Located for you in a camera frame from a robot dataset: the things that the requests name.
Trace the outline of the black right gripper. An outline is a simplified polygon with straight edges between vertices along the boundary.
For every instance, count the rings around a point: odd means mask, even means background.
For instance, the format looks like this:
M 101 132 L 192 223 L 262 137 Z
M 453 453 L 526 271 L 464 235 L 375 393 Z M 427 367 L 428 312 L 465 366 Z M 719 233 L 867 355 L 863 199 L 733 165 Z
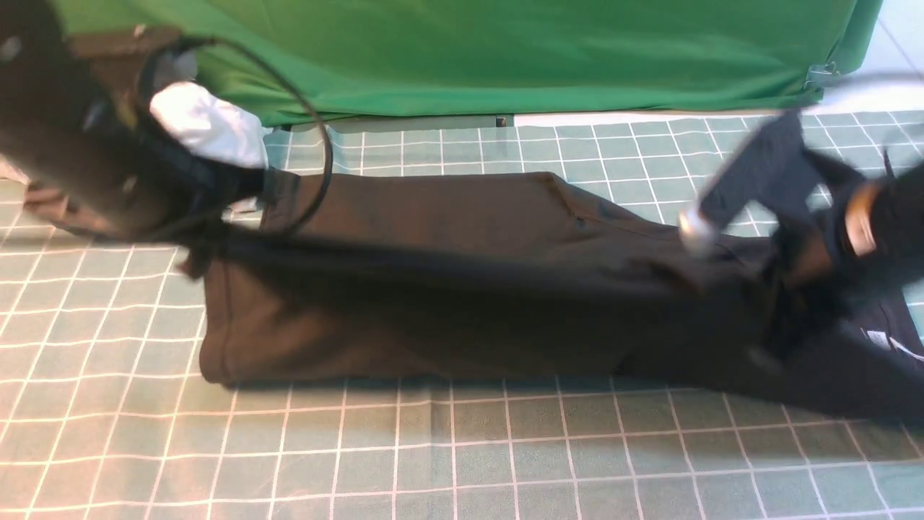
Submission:
M 877 181 L 828 155 L 800 155 L 791 171 L 808 177 L 808 191 L 828 188 L 832 203 L 807 220 L 783 220 L 773 235 L 778 256 L 765 349 L 779 361 L 854 315 L 865 300 L 859 259 L 876 247 L 869 223 Z

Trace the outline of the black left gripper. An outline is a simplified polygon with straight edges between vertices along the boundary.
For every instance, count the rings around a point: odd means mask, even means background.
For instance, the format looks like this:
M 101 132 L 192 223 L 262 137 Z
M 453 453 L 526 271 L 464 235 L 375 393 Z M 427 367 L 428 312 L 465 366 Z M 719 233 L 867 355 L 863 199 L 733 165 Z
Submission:
M 222 221 L 232 204 L 260 198 L 273 182 L 273 167 L 242 165 L 201 157 L 157 123 L 143 123 L 133 137 L 149 155 L 141 175 L 141 196 L 153 201 L 164 216 L 138 230 L 125 230 L 133 241 L 182 241 L 186 235 L 205 233 Z

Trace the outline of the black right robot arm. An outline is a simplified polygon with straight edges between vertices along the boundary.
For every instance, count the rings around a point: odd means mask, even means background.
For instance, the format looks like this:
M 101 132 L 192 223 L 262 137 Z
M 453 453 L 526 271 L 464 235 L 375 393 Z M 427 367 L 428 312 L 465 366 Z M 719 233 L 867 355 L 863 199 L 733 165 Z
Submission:
M 889 293 L 922 280 L 922 165 L 877 178 L 812 152 L 832 204 L 773 234 L 772 307 L 762 346 L 789 358 Z

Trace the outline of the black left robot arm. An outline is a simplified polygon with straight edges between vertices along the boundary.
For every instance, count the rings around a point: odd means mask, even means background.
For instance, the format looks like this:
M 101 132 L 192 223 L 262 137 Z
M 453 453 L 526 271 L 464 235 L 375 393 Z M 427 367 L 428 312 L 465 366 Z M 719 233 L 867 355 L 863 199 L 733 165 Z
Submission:
M 2 155 L 122 241 L 192 243 L 297 176 L 199 157 L 152 115 L 157 75 L 209 44 L 178 27 L 66 36 L 48 1 L 2 3 Z

